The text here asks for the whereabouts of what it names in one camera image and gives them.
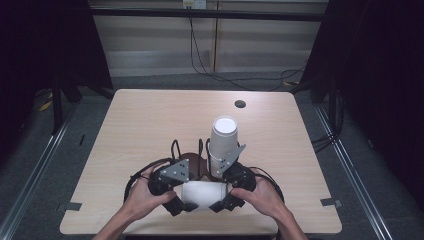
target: black curtain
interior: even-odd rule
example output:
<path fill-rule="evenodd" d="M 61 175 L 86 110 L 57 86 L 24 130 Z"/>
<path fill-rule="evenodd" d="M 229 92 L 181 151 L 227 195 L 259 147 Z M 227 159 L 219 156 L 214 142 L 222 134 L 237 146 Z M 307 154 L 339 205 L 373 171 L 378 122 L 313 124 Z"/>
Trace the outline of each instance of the black curtain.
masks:
<path fill-rule="evenodd" d="M 333 77 L 349 112 L 422 209 L 423 12 L 420 0 L 331 0 L 301 81 L 324 76 L 311 90 L 322 101 Z"/>
<path fill-rule="evenodd" d="M 65 93 L 75 91 L 77 85 L 112 88 L 93 17 L 53 8 L 89 5 L 86 0 L 14 0 L 0 4 L 2 161 L 16 142 L 34 94 L 51 88 L 53 79 Z"/>

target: wall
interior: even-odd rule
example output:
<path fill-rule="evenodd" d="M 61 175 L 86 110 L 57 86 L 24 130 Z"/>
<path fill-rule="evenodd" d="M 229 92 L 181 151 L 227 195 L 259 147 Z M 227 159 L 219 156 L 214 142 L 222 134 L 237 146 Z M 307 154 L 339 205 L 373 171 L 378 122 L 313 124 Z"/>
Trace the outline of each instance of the wall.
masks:
<path fill-rule="evenodd" d="M 182 1 L 175 0 L 91 0 L 90 4 L 182 8 Z M 324 13 L 326 5 L 325 0 L 207 1 L 207 9 L 291 13 Z M 112 77 L 192 73 L 192 59 L 203 71 L 195 43 L 190 41 L 188 19 L 95 16 L 95 21 Z M 193 19 L 192 24 L 208 72 L 299 68 L 305 65 L 320 26 L 316 22 L 231 19 Z"/>

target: small black object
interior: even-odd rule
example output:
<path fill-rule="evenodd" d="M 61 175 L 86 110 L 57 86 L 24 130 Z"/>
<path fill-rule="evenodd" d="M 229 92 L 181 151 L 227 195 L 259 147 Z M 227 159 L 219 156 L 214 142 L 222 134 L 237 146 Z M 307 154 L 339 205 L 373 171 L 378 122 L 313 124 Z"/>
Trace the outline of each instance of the small black object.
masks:
<path fill-rule="evenodd" d="M 245 102 L 245 101 L 243 101 L 243 100 L 237 100 L 237 101 L 234 103 L 234 105 L 236 105 L 236 107 L 238 107 L 238 108 L 244 108 L 244 107 L 246 107 L 246 102 Z"/>
<path fill-rule="evenodd" d="M 82 135 L 81 140 L 80 140 L 80 146 L 82 145 L 82 143 L 84 142 L 84 138 L 85 138 L 85 134 Z"/>

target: white object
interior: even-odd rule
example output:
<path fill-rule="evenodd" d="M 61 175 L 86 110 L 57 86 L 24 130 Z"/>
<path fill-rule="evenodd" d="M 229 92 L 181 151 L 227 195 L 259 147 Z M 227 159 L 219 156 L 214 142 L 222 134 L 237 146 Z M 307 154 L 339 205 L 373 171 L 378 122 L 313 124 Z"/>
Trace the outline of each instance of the white object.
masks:
<path fill-rule="evenodd" d="M 208 169 L 212 176 L 222 178 L 222 173 L 218 173 L 222 160 L 237 148 L 237 122 L 230 116 L 221 116 L 215 119 L 212 127 L 209 142 L 209 153 L 211 155 Z"/>
<path fill-rule="evenodd" d="M 206 9 L 206 0 L 195 0 L 194 9 Z"/>
<path fill-rule="evenodd" d="M 195 203 L 199 207 L 193 210 L 210 210 L 209 206 L 221 201 L 227 195 L 226 183 L 190 181 L 184 183 L 181 190 L 181 200 L 184 203 Z"/>
<path fill-rule="evenodd" d="M 183 0 L 183 9 L 194 9 L 194 0 Z"/>

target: black cable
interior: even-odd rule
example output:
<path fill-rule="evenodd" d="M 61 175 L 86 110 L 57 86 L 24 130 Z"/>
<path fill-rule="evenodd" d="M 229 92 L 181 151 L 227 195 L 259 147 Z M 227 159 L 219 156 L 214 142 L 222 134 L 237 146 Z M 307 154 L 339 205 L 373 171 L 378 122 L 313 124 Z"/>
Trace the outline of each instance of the black cable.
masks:
<path fill-rule="evenodd" d="M 177 141 L 177 139 L 175 139 L 173 142 L 172 142 L 172 144 L 171 144 L 171 156 L 172 156 L 172 159 L 173 159 L 173 162 L 172 162 L 172 164 L 173 163 L 175 163 L 175 153 L 174 153 L 174 146 L 177 146 L 177 151 L 178 151 L 178 159 L 181 159 L 181 150 L 180 150 L 180 145 L 178 144 L 178 141 Z"/>
<path fill-rule="evenodd" d="M 227 179 L 224 179 L 224 181 L 225 182 L 231 182 L 231 181 L 234 181 L 234 180 L 237 180 L 237 179 L 242 179 L 246 176 L 261 177 L 261 178 L 267 180 L 274 187 L 275 191 L 280 196 L 281 200 L 283 202 L 285 202 L 283 192 L 281 191 L 281 188 L 280 188 L 280 186 L 278 186 L 277 182 L 275 182 L 272 178 L 265 176 L 263 174 L 260 174 L 260 173 L 240 173 L 240 174 L 236 174 L 234 176 L 231 176 Z"/>
<path fill-rule="evenodd" d="M 307 81 L 302 80 L 299 85 L 290 89 L 288 92 L 295 95 L 298 92 L 305 91 L 305 90 L 309 89 L 311 86 L 313 86 L 316 82 L 319 82 L 320 79 L 322 79 L 324 77 L 325 77 L 325 75 L 321 74 L 321 75 L 315 76 L 311 79 L 308 79 Z"/>
<path fill-rule="evenodd" d="M 336 141 L 341 134 L 343 123 L 344 123 L 344 112 L 345 112 L 346 104 L 341 98 L 340 93 L 338 93 L 337 95 L 337 105 L 338 105 L 339 116 L 338 116 L 338 121 L 336 123 L 336 129 L 334 129 L 334 131 L 328 134 L 327 136 L 323 136 L 319 139 L 311 141 L 312 144 L 314 145 L 314 148 L 319 147 L 318 149 L 315 150 L 315 153 L 319 153 L 320 151 L 325 149 L 327 146 L 334 143 L 334 141 Z"/>
<path fill-rule="evenodd" d="M 128 195 L 130 194 L 130 190 L 131 187 L 133 186 L 133 184 L 135 183 L 135 181 L 137 181 L 137 179 L 139 179 L 140 177 L 143 177 L 141 174 L 146 171 L 147 169 L 149 169 L 150 167 L 155 166 L 156 164 L 159 163 L 166 163 L 169 162 L 171 163 L 173 161 L 172 158 L 163 158 L 163 159 L 159 159 L 156 160 L 152 163 L 150 163 L 149 165 L 145 166 L 143 169 L 141 169 L 140 171 L 138 171 L 137 173 L 135 173 L 133 176 L 130 177 L 130 180 L 127 183 L 127 186 L 125 187 L 125 192 L 124 192 L 124 202 L 127 200 Z"/>
<path fill-rule="evenodd" d="M 143 175 L 141 175 L 139 178 L 144 178 L 144 179 L 147 179 L 147 181 L 153 181 L 153 182 L 157 182 L 157 181 L 155 181 L 155 180 L 152 180 L 152 179 L 150 179 L 150 178 L 148 178 L 148 177 L 145 177 L 145 176 L 143 176 Z"/>
<path fill-rule="evenodd" d="M 230 83 L 230 84 L 233 84 L 233 85 L 234 85 L 234 86 L 236 86 L 236 87 L 239 87 L 239 88 L 244 89 L 244 90 L 247 90 L 247 91 L 256 91 L 256 90 L 254 90 L 254 89 L 250 89 L 250 88 L 247 88 L 247 87 L 244 87 L 244 86 L 242 86 L 242 85 L 240 85 L 240 84 L 237 84 L 237 83 L 235 83 L 235 82 L 236 82 L 236 81 L 253 81 L 253 80 L 280 81 L 280 82 L 279 82 L 279 84 L 278 84 L 278 86 L 276 86 L 276 87 L 274 87 L 274 88 L 272 88 L 272 89 L 268 90 L 268 91 L 270 91 L 270 92 L 271 92 L 271 91 L 275 91 L 275 90 L 277 90 L 277 89 L 281 88 L 281 86 L 283 85 L 283 80 L 284 80 L 284 79 L 290 78 L 290 77 L 294 76 L 295 74 L 297 74 L 298 72 L 303 72 L 303 69 L 306 67 L 306 66 L 303 66 L 303 67 L 301 67 L 301 68 L 299 68 L 299 69 L 289 69 L 289 70 L 285 70 L 285 71 L 283 71 L 283 72 L 281 73 L 281 75 L 280 75 L 280 77 L 279 77 L 279 78 L 238 78 L 238 79 L 227 79 L 227 78 L 222 77 L 222 76 L 219 76 L 219 75 L 210 74 L 210 73 L 208 73 L 208 72 L 206 71 L 206 69 L 205 69 L 205 67 L 204 67 L 204 64 L 203 64 L 203 61 L 202 61 L 202 59 L 201 59 L 201 57 L 200 57 L 199 47 L 198 47 L 198 45 L 197 45 L 196 36 L 195 36 L 195 34 L 194 34 L 194 28 L 193 28 L 193 21 L 192 21 L 192 18 L 189 18 L 189 22 L 190 22 L 190 35 L 191 35 L 191 38 L 190 38 L 190 57 L 191 57 L 191 65 L 192 65 L 193 69 L 194 69 L 194 70 L 195 70 L 198 74 L 200 74 L 200 75 L 202 75 L 202 76 L 210 77 L 210 78 L 212 78 L 213 80 L 218 81 L 218 82 L 228 82 L 228 83 Z M 194 42 L 194 45 L 195 45 L 195 47 L 196 47 L 197 57 L 198 57 L 198 59 L 199 59 L 200 66 L 201 66 L 201 68 L 202 68 L 203 72 L 200 72 L 200 71 L 199 71 L 199 70 L 198 70 L 198 69 L 194 66 L 194 59 L 193 59 L 193 42 Z M 292 74 L 290 74 L 290 75 L 288 75 L 288 76 L 283 77 L 283 75 L 284 75 L 285 73 L 290 72 L 290 71 L 293 71 L 293 73 L 292 73 Z"/>
<path fill-rule="evenodd" d="M 260 170 L 261 172 L 265 173 L 272 181 L 275 182 L 275 180 L 271 177 L 271 175 L 269 173 L 267 173 L 265 170 L 263 170 L 262 168 L 260 168 L 260 167 L 249 167 L 249 168 L 250 169 L 254 168 L 254 169 Z"/>

